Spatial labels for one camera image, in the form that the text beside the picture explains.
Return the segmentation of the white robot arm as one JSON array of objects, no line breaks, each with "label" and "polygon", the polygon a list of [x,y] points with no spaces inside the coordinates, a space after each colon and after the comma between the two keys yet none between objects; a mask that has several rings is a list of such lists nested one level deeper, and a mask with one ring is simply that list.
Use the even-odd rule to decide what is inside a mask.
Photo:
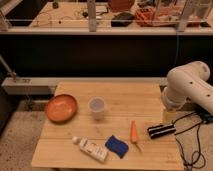
[{"label": "white robot arm", "polygon": [[213,86],[207,83],[209,66],[194,61],[171,69],[167,74],[167,86],[161,94],[165,106],[163,121],[172,121],[189,98],[213,116]]}]

